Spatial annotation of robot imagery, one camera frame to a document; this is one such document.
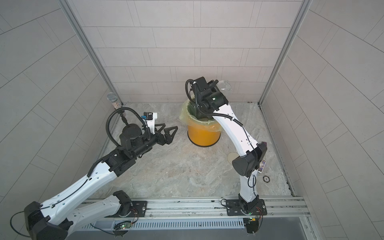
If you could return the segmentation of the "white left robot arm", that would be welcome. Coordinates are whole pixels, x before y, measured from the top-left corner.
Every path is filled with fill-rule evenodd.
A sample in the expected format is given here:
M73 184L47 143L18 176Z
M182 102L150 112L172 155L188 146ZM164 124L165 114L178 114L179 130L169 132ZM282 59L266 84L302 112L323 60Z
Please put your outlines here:
M125 123L120 142L111 134L112 118L126 111L131 112L141 125ZM21 214L24 215L26 238L32 240L64 240L78 228L94 221L119 215L128 216L133 211L130 197L124 191L117 191L109 197L86 207L81 203L104 185L120 177L131 168L136 160L151 151L155 145L169 145L173 142L178 127L167 127L155 124L157 113L145 112L142 116L128 107L114 110L107 118L106 133L116 146L113 151L96 160L86 175L77 182L55 195L39 203L27 205Z

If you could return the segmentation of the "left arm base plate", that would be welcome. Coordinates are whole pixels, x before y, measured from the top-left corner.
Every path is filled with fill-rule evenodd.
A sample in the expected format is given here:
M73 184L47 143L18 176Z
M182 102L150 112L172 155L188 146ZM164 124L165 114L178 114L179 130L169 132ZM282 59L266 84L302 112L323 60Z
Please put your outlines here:
M146 214L147 201L133 201L131 203L124 203L114 215L115 218L142 218Z

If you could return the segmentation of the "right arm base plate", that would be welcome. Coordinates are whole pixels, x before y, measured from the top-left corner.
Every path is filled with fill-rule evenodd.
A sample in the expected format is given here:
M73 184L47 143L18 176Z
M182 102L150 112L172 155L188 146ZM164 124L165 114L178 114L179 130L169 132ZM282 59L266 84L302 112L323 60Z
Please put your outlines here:
M221 205L227 210L228 216L266 216L268 214L265 201L256 198L247 203L242 198L235 200L222 199Z

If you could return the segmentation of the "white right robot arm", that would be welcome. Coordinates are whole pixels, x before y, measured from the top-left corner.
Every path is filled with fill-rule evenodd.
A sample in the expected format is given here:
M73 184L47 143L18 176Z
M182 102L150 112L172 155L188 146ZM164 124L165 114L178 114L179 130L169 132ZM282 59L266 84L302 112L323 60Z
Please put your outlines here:
M239 204L245 215L263 214L263 203L257 194L256 177L266 152L267 143L257 142L238 120L229 101L218 87L219 81L207 82L204 77L187 80L186 94L198 113L216 120L234 144L238 157L232 161L240 175Z

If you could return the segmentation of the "ribbed glass oatmeal jar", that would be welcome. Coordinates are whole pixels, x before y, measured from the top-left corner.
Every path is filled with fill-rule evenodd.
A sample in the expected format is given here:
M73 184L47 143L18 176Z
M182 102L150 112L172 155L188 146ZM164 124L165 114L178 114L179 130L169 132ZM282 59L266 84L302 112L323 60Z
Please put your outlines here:
M232 86L228 81L219 81L217 83L217 88L222 92L223 94L230 94L232 91Z

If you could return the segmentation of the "cream jar lid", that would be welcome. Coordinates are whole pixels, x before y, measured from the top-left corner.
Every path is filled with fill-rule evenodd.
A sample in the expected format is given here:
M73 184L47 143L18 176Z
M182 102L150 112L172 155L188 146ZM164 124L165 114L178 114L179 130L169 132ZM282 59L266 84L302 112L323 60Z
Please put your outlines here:
M231 153L228 154L227 159L228 159L228 162L229 162L230 164L232 164L233 160L235 160L235 159L238 158L238 157L239 157L239 154L238 154L238 153L231 152Z

